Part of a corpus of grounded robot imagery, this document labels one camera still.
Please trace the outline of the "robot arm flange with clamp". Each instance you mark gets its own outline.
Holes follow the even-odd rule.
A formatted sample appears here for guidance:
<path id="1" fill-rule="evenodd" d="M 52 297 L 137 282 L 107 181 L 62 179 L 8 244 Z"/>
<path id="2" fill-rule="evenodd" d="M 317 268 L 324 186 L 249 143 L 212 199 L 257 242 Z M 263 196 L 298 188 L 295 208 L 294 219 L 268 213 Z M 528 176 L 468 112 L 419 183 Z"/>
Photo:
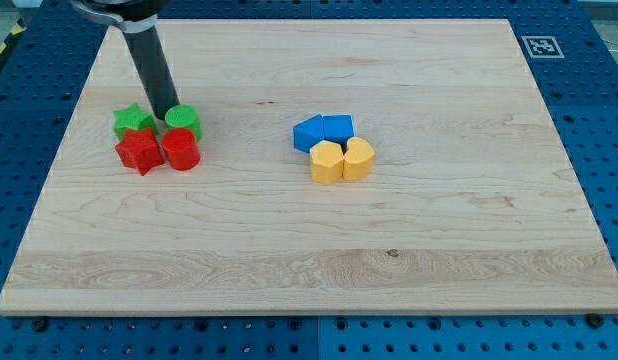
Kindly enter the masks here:
<path id="1" fill-rule="evenodd" d="M 134 34 L 153 27 L 170 0 L 69 0 L 69 4 L 93 23 Z"/>

